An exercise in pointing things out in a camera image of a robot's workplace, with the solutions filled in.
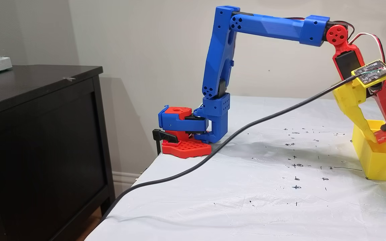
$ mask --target yellow box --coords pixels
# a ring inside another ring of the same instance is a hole
[[[385,124],[385,122],[381,120],[375,121],[368,119],[367,122],[373,132],[380,130],[380,126]],[[386,142],[378,144],[367,140],[360,128],[354,125],[352,143],[354,144],[366,178],[386,180]]]

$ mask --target baseboard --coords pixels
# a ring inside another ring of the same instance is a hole
[[[113,171],[114,189],[116,197],[135,183],[140,174]]]

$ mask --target black cable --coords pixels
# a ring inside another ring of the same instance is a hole
[[[302,17],[290,17],[286,19],[305,20],[305,18],[302,18]]]
[[[334,22],[336,22],[336,23],[345,23],[345,24],[347,24],[348,26],[350,26],[352,28],[352,32],[349,35],[349,37],[347,38],[347,40],[349,40],[351,38],[351,36],[354,34],[354,32],[355,32],[354,26],[352,24],[348,23],[347,21],[339,20],[339,21],[334,21]]]
[[[237,130],[235,133],[233,133],[231,136],[229,136],[223,143],[221,143],[221,145],[217,146],[216,149],[215,149],[213,152],[211,152],[207,157],[205,157],[201,162],[199,162],[199,163],[196,164],[195,166],[193,166],[193,167],[191,167],[191,168],[189,168],[189,169],[187,169],[187,170],[185,170],[185,171],[183,171],[183,172],[181,172],[181,173],[178,173],[178,174],[176,174],[176,175],[173,175],[172,177],[167,177],[167,178],[163,178],[163,179],[160,179],[160,180],[153,180],[153,181],[143,182],[143,183],[140,183],[140,184],[138,184],[138,185],[131,186],[130,188],[126,189],[124,192],[122,192],[122,194],[120,194],[120,196],[118,196],[118,197],[116,198],[116,200],[114,201],[114,203],[111,204],[111,206],[108,208],[107,212],[105,212],[105,214],[102,216],[101,221],[99,221],[99,224],[101,224],[102,221],[104,221],[104,220],[107,218],[108,214],[112,211],[112,209],[116,206],[116,204],[120,201],[120,199],[121,199],[124,195],[128,194],[129,192],[131,192],[131,191],[133,191],[133,190],[135,190],[135,189],[137,189],[137,188],[143,187],[143,186],[149,186],[149,185],[153,185],[153,184],[158,184],[158,183],[167,182],[167,181],[174,180],[174,179],[176,179],[176,178],[182,177],[182,176],[184,176],[185,174],[189,174],[190,172],[196,170],[197,168],[199,168],[200,166],[202,166],[203,164],[205,164],[205,163],[206,163],[208,160],[210,160],[217,152],[219,152],[219,150],[221,150],[225,145],[227,145],[227,143],[229,143],[231,140],[233,140],[233,138],[235,138],[237,135],[239,135],[241,132],[245,131],[246,129],[248,129],[248,128],[254,126],[254,125],[260,124],[260,123],[262,123],[262,122],[266,122],[266,121],[268,121],[268,120],[270,120],[270,119],[273,119],[273,118],[275,118],[275,117],[281,116],[281,115],[283,115],[283,114],[285,114],[285,113],[288,113],[288,112],[290,112],[290,111],[292,111],[292,110],[295,110],[295,109],[297,109],[297,108],[299,108],[299,107],[302,107],[302,106],[308,104],[309,102],[312,102],[312,101],[314,101],[314,100],[316,100],[316,99],[322,97],[323,95],[325,95],[325,94],[327,94],[327,93],[330,93],[331,91],[333,91],[333,90],[335,90],[335,89],[341,87],[342,85],[347,84],[347,83],[353,81],[355,78],[357,78],[357,77],[360,76],[360,75],[361,75],[361,74],[350,76],[350,77],[344,79],[343,81],[341,81],[341,82],[339,82],[339,83],[333,85],[332,87],[326,89],[325,91],[320,92],[319,94],[317,94],[317,95],[315,95],[315,96],[313,96],[313,97],[311,97],[311,98],[309,98],[309,99],[307,99],[307,100],[304,100],[304,101],[300,102],[300,103],[297,104],[297,105],[293,105],[292,107],[289,107],[289,108],[287,108],[287,109],[285,109],[285,110],[282,110],[282,111],[280,111],[280,112],[278,112],[278,113],[271,114],[270,116],[264,117],[264,118],[262,118],[262,119],[258,119],[258,120],[256,120],[255,122],[251,122],[251,123],[249,123],[248,125],[245,125],[244,127],[242,127],[242,128],[240,128],[239,130]]]

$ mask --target dark wooden cabinet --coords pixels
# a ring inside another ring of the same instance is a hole
[[[102,67],[0,73],[0,240],[72,240],[114,201]]]

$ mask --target cabinet top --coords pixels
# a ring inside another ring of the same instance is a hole
[[[15,65],[0,72],[0,111],[101,73],[97,66]]]

